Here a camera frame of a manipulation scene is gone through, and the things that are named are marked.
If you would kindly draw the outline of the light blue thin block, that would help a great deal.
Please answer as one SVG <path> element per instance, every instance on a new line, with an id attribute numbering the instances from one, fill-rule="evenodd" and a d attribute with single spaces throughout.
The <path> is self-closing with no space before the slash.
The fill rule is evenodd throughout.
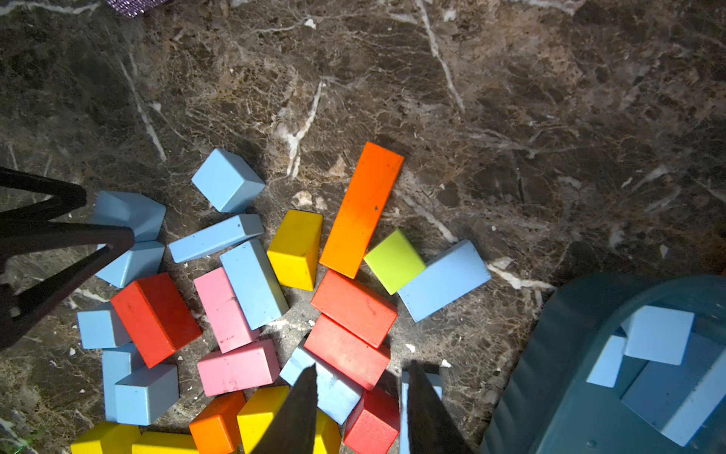
<path id="1" fill-rule="evenodd" d="M 169 249 L 174 262 L 183 263 L 207 257 L 263 233 L 264 225 L 259 215 L 235 215 L 170 243 Z"/>

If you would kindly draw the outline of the light blue long block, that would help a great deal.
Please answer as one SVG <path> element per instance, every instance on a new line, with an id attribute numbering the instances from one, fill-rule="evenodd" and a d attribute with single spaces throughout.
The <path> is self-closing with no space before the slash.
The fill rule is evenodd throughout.
<path id="1" fill-rule="evenodd" d="M 651 361 L 621 401 L 678 446 L 686 446 L 725 397 L 725 346 L 690 336 L 680 365 Z"/>

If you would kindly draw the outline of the tall orange block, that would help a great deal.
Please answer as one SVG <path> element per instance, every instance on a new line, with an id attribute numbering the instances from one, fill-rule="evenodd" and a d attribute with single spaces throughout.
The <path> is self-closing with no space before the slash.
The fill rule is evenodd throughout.
<path id="1" fill-rule="evenodd" d="M 321 265 L 354 279 L 400 173 L 404 157 L 368 142 L 321 255 Z"/>

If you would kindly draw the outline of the purple glitter microphone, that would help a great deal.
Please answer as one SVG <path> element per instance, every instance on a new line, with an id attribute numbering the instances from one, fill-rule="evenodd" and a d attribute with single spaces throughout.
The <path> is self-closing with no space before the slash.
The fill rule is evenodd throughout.
<path id="1" fill-rule="evenodd" d="M 168 0 L 106 0 L 106 3 L 123 16 L 133 18 L 168 3 Z"/>

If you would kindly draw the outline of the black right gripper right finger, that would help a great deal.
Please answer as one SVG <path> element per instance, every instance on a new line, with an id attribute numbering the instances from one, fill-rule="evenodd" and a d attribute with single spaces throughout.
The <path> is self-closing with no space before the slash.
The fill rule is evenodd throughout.
<path id="1" fill-rule="evenodd" d="M 411 453 L 470 453 L 425 370 L 417 361 L 408 367 L 408 440 Z"/>

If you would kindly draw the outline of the light blue small cube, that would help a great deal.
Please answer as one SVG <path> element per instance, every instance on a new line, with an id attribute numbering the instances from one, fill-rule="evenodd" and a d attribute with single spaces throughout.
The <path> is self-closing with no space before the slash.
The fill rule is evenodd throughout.
<path id="1" fill-rule="evenodd" d="M 96 277 L 124 289 L 135 280 L 158 274 L 166 246 L 158 241 L 135 244 L 121 257 L 96 274 Z"/>

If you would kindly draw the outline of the light blue block on cube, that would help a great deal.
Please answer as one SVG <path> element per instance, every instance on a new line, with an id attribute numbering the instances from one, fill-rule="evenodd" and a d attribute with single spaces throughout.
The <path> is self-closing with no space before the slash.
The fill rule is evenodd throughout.
<path id="1" fill-rule="evenodd" d="M 99 191 L 90 223 L 132 228 L 135 240 L 157 240 L 166 206 L 150 198 L 130 192 Z"/>

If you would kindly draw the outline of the small light blue tray block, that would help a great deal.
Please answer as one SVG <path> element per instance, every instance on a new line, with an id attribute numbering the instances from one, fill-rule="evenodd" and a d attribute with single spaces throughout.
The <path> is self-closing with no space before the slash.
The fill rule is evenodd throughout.
<path id="1" fill-rule="evenodd" d="M 622 365 L 627 338 L 620 335 L 610 336 L 603 347 L 587 382 L 606 388 L 614 388 Z"/>

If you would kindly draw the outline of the lime green cube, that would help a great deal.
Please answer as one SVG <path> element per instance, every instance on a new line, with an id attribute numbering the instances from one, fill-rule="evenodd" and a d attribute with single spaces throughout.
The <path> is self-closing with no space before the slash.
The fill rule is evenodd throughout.
<path id="1" fill-rule="evenodd" d="M 394 295 L 427 266 L 400 229 L 369 251 L 364 261 L 389 295 Z"/>

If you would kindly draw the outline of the pink block upper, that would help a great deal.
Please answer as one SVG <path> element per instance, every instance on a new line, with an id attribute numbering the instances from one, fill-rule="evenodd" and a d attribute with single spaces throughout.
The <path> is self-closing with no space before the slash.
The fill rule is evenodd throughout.
<path id="1" fill-rule="evenodd" d="M 250 329 L 222 267 L 195 279 L 194 284 L 223 354 L 259 337 L 259 329 Z"/>

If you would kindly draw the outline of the orange cube lower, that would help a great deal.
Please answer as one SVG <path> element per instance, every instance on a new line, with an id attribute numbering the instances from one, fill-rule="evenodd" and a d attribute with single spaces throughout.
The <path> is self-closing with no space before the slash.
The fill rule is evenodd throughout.
<path id="1" fill-rule="evenodd" d="M 246 404 L 242 391 L 216 397 L 189 429 L 200 453 L 234 453 L 241 444 L 236 416 Z"/>

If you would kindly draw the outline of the light blue angled block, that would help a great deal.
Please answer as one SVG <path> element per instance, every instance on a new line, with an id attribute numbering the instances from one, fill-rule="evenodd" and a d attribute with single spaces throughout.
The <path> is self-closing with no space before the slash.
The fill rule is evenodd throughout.
<path id="1" fill-rule="evenodd" d="M 289 310 L 259 239 L 242 243 L 220 259 L 251 330 L 281 318 Z"/>

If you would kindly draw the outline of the small yellow cube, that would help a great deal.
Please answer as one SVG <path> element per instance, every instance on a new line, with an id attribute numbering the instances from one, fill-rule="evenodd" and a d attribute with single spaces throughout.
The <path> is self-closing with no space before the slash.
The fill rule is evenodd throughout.
<path id="1" fill-rule="evenodd" d="M 104 421 L 81 435 L 70 449 L 72 454 L 131 454 L 132 444 L 140 437 L 136 426 Z"/>

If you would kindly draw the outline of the yellow cube lower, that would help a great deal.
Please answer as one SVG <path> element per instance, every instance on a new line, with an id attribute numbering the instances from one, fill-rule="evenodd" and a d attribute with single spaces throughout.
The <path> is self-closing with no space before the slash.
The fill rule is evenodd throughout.
<path id="1" fill-rule="evenodd" d="M 242 446 L 251 453 L 262 439 L 274 416 L 289 395 L 289 386 L 259 388 L 236 416 Z M 340 452 L 341 435 L 338 424 L 321 410 L 317 410 L 316 439 L 313 452 Z"/>

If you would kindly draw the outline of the light blue cube top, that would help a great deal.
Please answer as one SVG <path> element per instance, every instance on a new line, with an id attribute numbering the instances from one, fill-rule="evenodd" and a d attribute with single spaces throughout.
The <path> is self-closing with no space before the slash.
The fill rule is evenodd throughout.
<path id="1" fill-rule="evenodd" d="M 694 319 L 692 312 L 643 306 L 621 324 L 627 335 L 624 355 L 681 365 Z"/>

